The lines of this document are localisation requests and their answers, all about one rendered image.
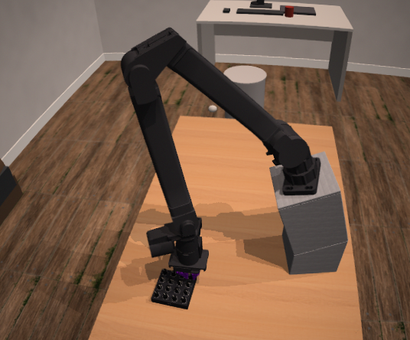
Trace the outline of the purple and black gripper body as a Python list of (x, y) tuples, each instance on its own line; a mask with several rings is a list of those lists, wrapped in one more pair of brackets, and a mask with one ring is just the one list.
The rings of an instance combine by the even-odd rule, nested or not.
[(168, 266), (173, 267), (175, 272), (198, 274), (200, 270), (206, 271), (209, 250), (202, 250), (201, 258), (199, 257), (199, 248), (191, 253), (182, 253), (174, 249), (171, 253)]

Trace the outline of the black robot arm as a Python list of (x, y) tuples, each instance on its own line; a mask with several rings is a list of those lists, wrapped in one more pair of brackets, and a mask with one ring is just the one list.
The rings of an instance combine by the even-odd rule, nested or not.
[(173, 221), (147, 231), (151, 257), (173, 253), (176, 246), (182, 253), (198, 247), (201, 258), (202, 218), (194, 210), (155, 81), (163, 69), (179, 74), (262, 141), (275, 166), (283, 166), (284, 195), (315, 195), (321, 161), (313, 159), (308, 144), (286, 122), (272, 118), (175, 32), (166, 28), (134, 46), (122, 57), (121, 68)]

